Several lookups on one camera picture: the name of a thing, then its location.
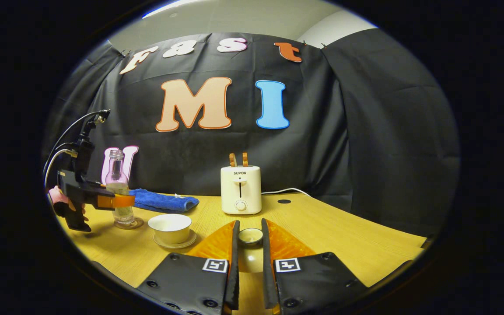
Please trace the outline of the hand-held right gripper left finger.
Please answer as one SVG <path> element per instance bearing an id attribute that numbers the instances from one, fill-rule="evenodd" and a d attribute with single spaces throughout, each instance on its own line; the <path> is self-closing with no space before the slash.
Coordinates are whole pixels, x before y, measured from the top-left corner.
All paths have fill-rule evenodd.
<path id="1" fill-rule="evenodd" d="M 170 253 L 138 291 L 176 312 L 230 315 L 239 308 L 239 231 L 234 220 L 188 253 Z"/>

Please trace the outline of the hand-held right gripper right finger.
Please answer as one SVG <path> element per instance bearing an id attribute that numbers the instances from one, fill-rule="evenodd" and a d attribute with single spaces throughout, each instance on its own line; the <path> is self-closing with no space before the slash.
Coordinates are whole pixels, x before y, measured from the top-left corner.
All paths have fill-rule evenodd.
<path id="1" fill-rule="evenodd" d="M 261 224 L 264 304 L 274 315 L 340 315 L 368 291 L 335 253 L 313 251 L 268 219 Z"/>

